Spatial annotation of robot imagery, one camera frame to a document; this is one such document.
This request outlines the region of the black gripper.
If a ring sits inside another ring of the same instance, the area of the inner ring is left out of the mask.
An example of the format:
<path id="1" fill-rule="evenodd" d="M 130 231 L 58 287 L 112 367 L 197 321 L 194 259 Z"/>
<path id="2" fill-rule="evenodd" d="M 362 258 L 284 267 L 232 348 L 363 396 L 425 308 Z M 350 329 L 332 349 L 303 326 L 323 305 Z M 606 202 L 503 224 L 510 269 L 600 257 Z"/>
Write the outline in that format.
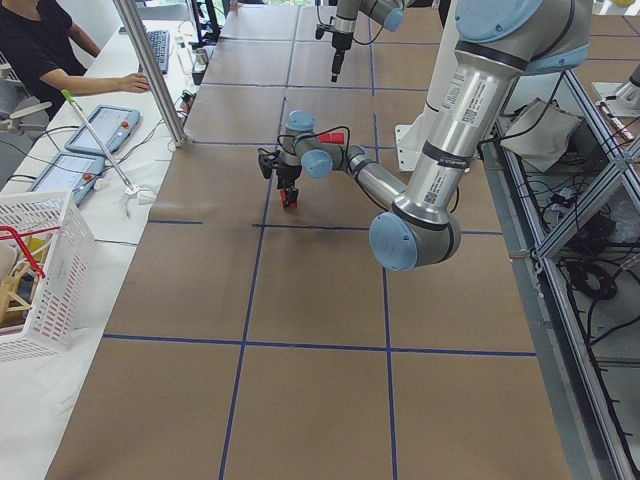
<path id="1" fill-rule="evenodd" d="M 289 165 L 283 159 L 280 159 L 277 162 L 276 174 L 277 189 L 280 190 L 282 208 L 296 208 L 299 191 L 295 188 L 295 182 L 301 175 L 301 166 Z"/>
<path id="2" fill-rule="evenodd" d="M 351 49 L 352 33 L 335 30 L 332 32 L 332 46 L 335 53 L 331 65 L 331 82 L 337 82 L 344 62 L 345 51 Z"/>

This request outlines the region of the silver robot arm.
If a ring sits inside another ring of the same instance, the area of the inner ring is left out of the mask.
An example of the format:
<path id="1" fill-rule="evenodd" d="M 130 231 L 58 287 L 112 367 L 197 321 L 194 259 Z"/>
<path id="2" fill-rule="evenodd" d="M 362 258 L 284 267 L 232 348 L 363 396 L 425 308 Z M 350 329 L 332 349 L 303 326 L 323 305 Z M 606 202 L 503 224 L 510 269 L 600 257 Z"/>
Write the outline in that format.
<path id="1" fill-rule="evenodd" d="M 412 4 L 406 0 L 345 0 L 337 2 L 335 20 L 329 25 L 334 57 L 331 66 L 331 82 L 336 83 L 341 73 L 345 54 L 354 41 L 355 27 L 360 13 L 380 25 L 395 32 L 405 18 L 405 12 Z"/>
<path id="2" fill-rule="evenodd" d="M 394 271 L 443 262 L 460 244 L 448 204 L 478 144 L 493 126 L 511 87 L 523 76 L 561 72 L 586 58 L 592 5 L 588 1 L 460 1 L 447 25 L 455 70 L 408 182 L 402 182 L 350 142 L 325 143 L 313 116 L 289 114 L 273 159 L 261 157 L 265 177 L 276 177 L 284 207 L 297 199 L 296 179 L 349 174 L 382 211 L 369 228 L 376 260 Z"/>

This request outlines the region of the person's right hand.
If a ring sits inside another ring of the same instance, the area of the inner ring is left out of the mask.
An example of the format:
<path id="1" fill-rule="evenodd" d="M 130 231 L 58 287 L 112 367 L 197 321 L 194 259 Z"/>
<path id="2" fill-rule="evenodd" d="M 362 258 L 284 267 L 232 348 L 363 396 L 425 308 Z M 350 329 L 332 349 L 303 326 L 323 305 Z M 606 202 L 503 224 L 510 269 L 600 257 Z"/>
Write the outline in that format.
<path id="1" fill-rule="evenodd" d="M 137 72 L 119 78 L 117 89 L 130 93 L 144 93 L 150 90 L 150 85 L 146 76 Z"/>

